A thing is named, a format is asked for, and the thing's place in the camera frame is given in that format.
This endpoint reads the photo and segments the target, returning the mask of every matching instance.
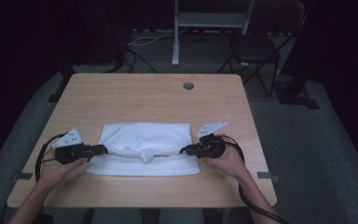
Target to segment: chair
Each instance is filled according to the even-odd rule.
[[[228,43],[232,54],[220,67],[219,72],[229,64],[231,72],[234,73],[231,66],[232,58],[235,58],[241,63],[255,63],[255,71],[242,83],[246,84],[251,77],[257,75],[266,94],[271,96],[280,60],[279,50],[299,32],[304,20],[304,5],[299,0],[276,1],[266,12],[264,18],[257,24],[254,31],[245,35],[233,34],[229,37]],[[275,47],[268,33],[284,33],[287,34],[287,37],[279,47]],[[259,73],[260,69],[267,63],[274,64],[274,71],[269,88]]]

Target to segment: white cloth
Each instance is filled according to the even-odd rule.
[[[109,154],[93,157],[88,173],[193,175],[200,172],[196,157],[178,155],[182,147],[192,144],[188,123],[105,124],[99,144],[106,146]]]

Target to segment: human hand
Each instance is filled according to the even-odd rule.
[[[240,153],[231,145],[226,145],[225,153],[218,159],[204,157],[200,160],[202,162],[205,162],[206,164],[216,166],[224,174],[232,176],[234,178],[238,178],[239,176],[241,176],[241,173],[246,170],[246,166],[241,159]]]
[[[37,182],[38,185],[47,189],[57,187],[71,171],[87,162],[87,158],[83,158],[68,164],[61,164],[54,158],[55,149],[51,148],[43,157],[42,172]]]

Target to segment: black controller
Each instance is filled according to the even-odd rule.
[[[104,145],[74,145],[69,147],[57,147],[55,150],[55,159],[61,163],[71,163],[81,158],[87,158],[88,161],[93,156],[107,154],[107,149]]]
[[[187,155],[196,155],[199,159],[202,157],[210,157],[213,159],[220,158],[226,150],[226,141],[219,135],[213,133],[200,138],[200,142],[196,145],[188,145],[180,150]]]

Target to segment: table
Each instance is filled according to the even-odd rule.
[[[194,89],[185,90],[191,82]],[[270,179],[257,178],[268,167],[241,78],[201,74],[75,74],[57,103],[23,172],[33,173],[40,148],[49,138],[77,127],[85,144],[98,143],[105,123],[188,122],[194,143],[202,123],[226,120],[217,133],[238,141],[256,184],[271,204]],[[243,206],[238,183],[200,163],[200,173],[185,176],[101,176],[73,171],[51,192],[47,207],[233,207]],[[19,179],[8,197],[18,207],[34,186]]]
[[[178,0],[175,0],[174,9],[174,40],[172,65],[179,65],[179,27],[223,27],[241,28],[241,33],[245,34],[248,30],[249,20],[255,0],[247,0],[248,7],[243,13],[198,13],[198,12],[179,12]]]

